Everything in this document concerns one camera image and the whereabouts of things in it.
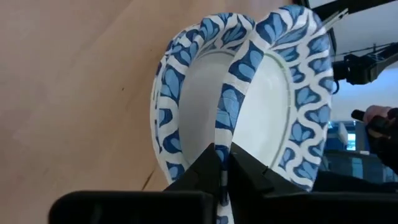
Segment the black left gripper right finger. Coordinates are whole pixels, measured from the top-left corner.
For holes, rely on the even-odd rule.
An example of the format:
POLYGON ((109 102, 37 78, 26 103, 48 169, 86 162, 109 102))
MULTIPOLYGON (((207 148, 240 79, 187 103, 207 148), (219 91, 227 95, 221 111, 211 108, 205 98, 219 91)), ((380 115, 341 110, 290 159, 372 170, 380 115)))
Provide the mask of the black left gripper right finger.
POLYGON ((262 204, 308 192, 267 167, 237 144, 231 146, 228 192, 234 205, 262 204))

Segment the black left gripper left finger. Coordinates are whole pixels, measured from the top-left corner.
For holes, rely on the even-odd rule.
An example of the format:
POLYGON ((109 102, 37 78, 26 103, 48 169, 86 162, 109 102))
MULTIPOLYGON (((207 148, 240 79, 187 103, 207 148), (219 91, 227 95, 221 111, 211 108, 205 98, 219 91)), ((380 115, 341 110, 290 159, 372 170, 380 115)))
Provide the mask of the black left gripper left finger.
POLYGON ((212 195, 220 193, 221 161, 213 143, 165 191, 202 191, 212 195))

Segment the blue white patterned paper bowl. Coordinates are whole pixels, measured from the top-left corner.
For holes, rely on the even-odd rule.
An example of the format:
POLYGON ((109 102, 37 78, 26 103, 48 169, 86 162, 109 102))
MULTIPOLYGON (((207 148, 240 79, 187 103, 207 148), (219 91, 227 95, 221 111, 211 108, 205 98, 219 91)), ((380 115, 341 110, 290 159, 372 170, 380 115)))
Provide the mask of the blue white patterned paper bowl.
POLYGON ((243 14, 213 14, 173 42, 157 96, 160 155, 172 182, 214 141, 224 76, 255 24, 243 14))
POLYGON ((253 22, 226 24, 221 46, 235 52, 215 121, 222 160, 233 144, 288 183, 311 191, 331 112, 333 72, 320 18, 288 5, 253 22))
POLYGON ((151 138, 152 138, 152 145, 154 148, 154 153, 157 159, 157 162, 160 166, 160 169, 162 170, 162 172, 164 173, 164 177, 166 178, 167 184, 171 184, 172 183, 172 179, 170 178, 170 174, 168 172, 168 168, 166 163, 164 162, 162 156, 160 155, 161 153, 161 147, 160 147, 160 143, 159 143, 159 138, 158 138, 158 124, 157 124, 157 96, 159 93, 159 88, 160 88, 160 77, 161 77, 161 73, 164 71, 165 69, 165 64, 166 64, 166 60, 167 57, 169 56, 169 50, 172 48, 172 44, 173 42, 178 39, 178 34, 175 35, 171 41, 168 43, 165 53, 163 54, 158 67, 157 67, 157 71, 155 73, 155 77, 154 77, 154 81, 152 84, 152 90, 151 90, 151 96, 150 96, 150 130, 151 130, 151 138))

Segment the person's hand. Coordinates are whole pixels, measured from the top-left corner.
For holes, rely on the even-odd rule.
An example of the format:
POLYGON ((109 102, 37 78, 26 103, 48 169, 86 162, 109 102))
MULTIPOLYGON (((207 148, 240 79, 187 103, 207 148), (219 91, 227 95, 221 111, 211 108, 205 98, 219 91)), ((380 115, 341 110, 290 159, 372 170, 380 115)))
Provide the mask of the person's hand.
POLYGON ((368 124, 373 119, 373 117, 375 117, 375 116, 380 116, 380 117, 386 118, 388 112, 391 109, 392 108, 389 107, 389 106, 371 105, 364 112, 363 121, 364 121, 365 124, 368 124))

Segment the black hand controller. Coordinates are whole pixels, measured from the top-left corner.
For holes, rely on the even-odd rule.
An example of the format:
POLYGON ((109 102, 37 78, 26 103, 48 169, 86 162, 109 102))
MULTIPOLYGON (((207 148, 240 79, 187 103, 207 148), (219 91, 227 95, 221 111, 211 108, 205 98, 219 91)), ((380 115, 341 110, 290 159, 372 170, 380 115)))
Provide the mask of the black hand controller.
POLYGON ((398 108, 375 114, 365 125, 370 151, 398 175, 398 108))

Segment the black mounted device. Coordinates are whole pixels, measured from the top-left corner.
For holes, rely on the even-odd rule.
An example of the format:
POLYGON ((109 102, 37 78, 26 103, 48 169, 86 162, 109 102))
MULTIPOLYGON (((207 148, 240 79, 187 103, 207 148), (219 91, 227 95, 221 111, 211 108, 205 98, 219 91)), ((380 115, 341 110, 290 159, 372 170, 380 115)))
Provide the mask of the black mounted device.
POLYGON ((333 62, 335 82, 345 80, 352 85, 365 85, 378 78, 388 66, 398 62, 398 42, 362 56, 348 54, 342 61, 333 62))

